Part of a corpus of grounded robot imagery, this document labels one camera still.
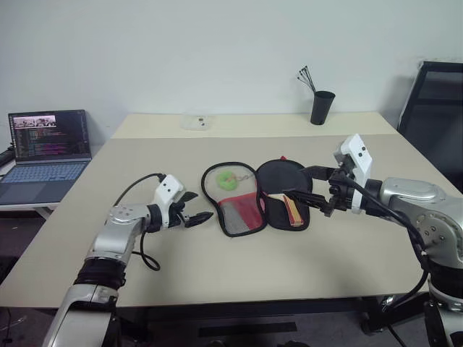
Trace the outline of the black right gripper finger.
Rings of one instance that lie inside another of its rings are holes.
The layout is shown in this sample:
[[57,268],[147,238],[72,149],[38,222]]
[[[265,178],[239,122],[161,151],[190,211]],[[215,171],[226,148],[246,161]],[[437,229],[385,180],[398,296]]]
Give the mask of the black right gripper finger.
[[284,194],[291,200],[299,202],[308,207],[319,209],[323,213],[331,213],[332,209],[329,202],[323,195],[313,194],[309,192],[302,192],[294,189],[284,190]]
[[328,181],[331,177],[331,168],[326,166],[308,166],[300,169],[300,172],[311,179],[320,181]]

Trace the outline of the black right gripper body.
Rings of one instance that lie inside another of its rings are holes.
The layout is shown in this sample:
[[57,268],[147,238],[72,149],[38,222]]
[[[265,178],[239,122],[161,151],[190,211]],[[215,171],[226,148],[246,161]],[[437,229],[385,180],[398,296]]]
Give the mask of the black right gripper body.
[[331,217],[334,210],[347,211],[352,209],[354,188],[348,182],[349,173],[344,168],[328,168],[327,182],[331,197],[323,209],[326,217]]

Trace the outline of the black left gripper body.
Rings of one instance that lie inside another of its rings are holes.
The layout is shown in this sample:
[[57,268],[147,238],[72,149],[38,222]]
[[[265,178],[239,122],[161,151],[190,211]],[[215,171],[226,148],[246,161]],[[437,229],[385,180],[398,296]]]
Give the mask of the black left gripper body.
[[169,228],[183,225],[186,228],[186,220],[183,210],[186,205],[189,192],[185,192],[177,201],[171,203],[169,207]]

